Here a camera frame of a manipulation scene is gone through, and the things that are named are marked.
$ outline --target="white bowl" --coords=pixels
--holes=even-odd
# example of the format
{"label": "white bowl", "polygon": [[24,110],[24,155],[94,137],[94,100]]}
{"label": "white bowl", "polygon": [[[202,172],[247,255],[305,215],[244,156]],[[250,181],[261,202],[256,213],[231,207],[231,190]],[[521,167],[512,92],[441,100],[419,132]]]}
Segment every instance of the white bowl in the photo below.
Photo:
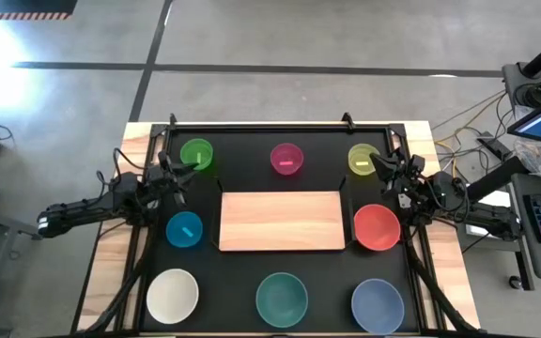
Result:
{"label": "white bowl", "polygon": [[147,309],[163,324],[185,320],[199,299],[197,281],[184,269],[169,269],[159,274],[149,285]]}

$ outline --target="teal bowl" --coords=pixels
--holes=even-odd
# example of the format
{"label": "teal bowl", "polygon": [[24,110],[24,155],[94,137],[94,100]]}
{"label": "teal bowl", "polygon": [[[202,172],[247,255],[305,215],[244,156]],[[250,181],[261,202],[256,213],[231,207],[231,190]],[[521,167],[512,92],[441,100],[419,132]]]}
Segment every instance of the teal bowl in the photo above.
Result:
{"label": "teal bowl", "polygon": [[308,293],[298,277],[276,272],[255,293],[255,307],[270,325],[284,329],[298,324],[308,309]]}

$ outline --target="wooden table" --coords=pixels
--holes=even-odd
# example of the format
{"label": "wooden table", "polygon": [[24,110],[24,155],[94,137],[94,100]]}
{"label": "wooden table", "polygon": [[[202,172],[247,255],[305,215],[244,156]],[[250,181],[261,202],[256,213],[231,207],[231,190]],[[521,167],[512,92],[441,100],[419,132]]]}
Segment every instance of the wooden table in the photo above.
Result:
{"label": "wooden table", "polygon": [[[250,124],[261,124],[269,122],[248,122]],[[334,122],[281,122],[294,124],[327,124]],[[364,121],[356,122],[357,124],[389,124],[401,123],[405,125],[407,140],[409,143],[410,154],[416,154],[425,158],[425,176],[432,175],[440,170],[440,163],[433,144],[433,136],[427,121]],[[146,159],[147,144],[149,142],[149,132],[152,124],[150,122],[134,122],[128,123],[124,132],[122,141],[122,151],[137,165],[143,165]],[[202,123],[192,122],[184,124],[222,124],[222,123]],[[122,158],[119,161],[120,170],[135,171]],[[104,231],[122,220],[105,222],[101,227]],[[479,319],[475,310],[471,287],[465,270],[465,262],[460,251],[456,231],[445,224],[434,222],[427,228],[429,237],[429,246],[436,271],[438,284],[441,290],[445,293],[448,299],[452,302],[455,308],[463,315],[463,317],[474,327],[479,328]],[[144,233],[145,228],[141,229],[140,248],[143,249],[145,244]],[[86,286],[85,298],[82,303],[81,313],[78,322],[78,330],[88,328],[98,318],[101,312],[109,304],[119,289],[124,272],[125,262],[127,259],[127,251],[131,238],[131,228],[127,225],[122,225],[102,237],[96,247],[94,253],[93,264],[86,278],[88,285]],[[436,328],[435,317],[433,316],[433,302],[429,296],[428,290],[423,285],[423,300],[427,321],[431,328]],[[128,307],[125,314],[124,325],[129,328],[132,325],[132,319],[135,308],[137,284],[133,288],[129,299]],[[452,325],[448,322],[448,327],[452,329]]]}

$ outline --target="concrete floor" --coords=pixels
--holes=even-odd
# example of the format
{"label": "concrete floor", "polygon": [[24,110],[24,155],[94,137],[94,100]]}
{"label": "concrete floor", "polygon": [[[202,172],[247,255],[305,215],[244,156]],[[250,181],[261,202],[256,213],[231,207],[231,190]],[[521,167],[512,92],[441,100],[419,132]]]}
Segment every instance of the concrete floor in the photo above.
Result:
{"label": "concrete floor", "polygon": [[[95,171],[111,174],[112,148],[142,77],[141,70],[6,66],[145,63],[162,4],[79,0],[66,22],[0,22],[0,123],[15,136],[0,151],[1,213],[33,223],[51,203],[96,194]],[[157,63],[498,70],[540,50],[541,1],[175,0]],[[154,71],[139,120],[170,112],[183,121],[335,120],[348,111],[437,125],[502,88],[496,78]],[[473,126],[493,133],[496,116],[489,111]],[[475,146],[470,133],[461,141]],[[476,155],[459,167],[471,181],[483,174]],[[15,337],[67,333],[96,231],[87,225],[19,241],[22,257],[0,284],[0,327]],[[541,337],[541,281],[534,292],[510,290],[512,253],[477,249],[465,260],[482,327]]]}

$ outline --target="small bowl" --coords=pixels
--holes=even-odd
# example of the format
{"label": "small bowl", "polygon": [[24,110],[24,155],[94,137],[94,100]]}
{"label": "small bowl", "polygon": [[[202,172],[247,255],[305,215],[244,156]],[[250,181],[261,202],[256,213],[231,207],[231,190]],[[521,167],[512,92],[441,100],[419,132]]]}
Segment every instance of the small bowl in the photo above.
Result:
{"label": "small bowl", "polygon": [[184,269],[169,269],[159,274],[147,290],[147,309],[163,324],[177,324],[195,309],[199,299],[197,281]]}
{"label": "small bowl", "polygon": [[381,279],[358,284],[351,306],[358,325],[371,334],[392,334],[404,320],[402,296],[393,285]]}
{"label": "small bowl", "polygon": [[204,170],[211,163],[214,157],[212,145],[204,139],[189,140],[180,149],[180,160],[185,163],[199,163],[195,170]]}
{"label": "small bowl", "polygon": [[166,239],[178,248],[189,248],[202,238],[204,225],[196,214],[181,211],[173,216],[166,225]]}
{"label": "small bowl", "polygon": [[284,329],[298,324],[308,309],[308,293],[298,277],[276,272],[260,283],[255,307],[270,325]]}
{"label": "small bowl", "polygon": [[367,176],[375,172],[375,165],[371,161],[371,153],[378,154],[379,151],[368,144],[357,144],[348,152],[348,166],[356,175]]}
{"label": "small bowl", "polygon": [[366,249],[392,249],[400,240],[400,231],[398,218],[382,205],[366,205],[354,215],[354,234]]}
{"label": "small bowl", "polygon": [[270,153],[270,163],[281,175],[292,175],[304,163],[304,154],[293,144],[285,143],[276,146]]}

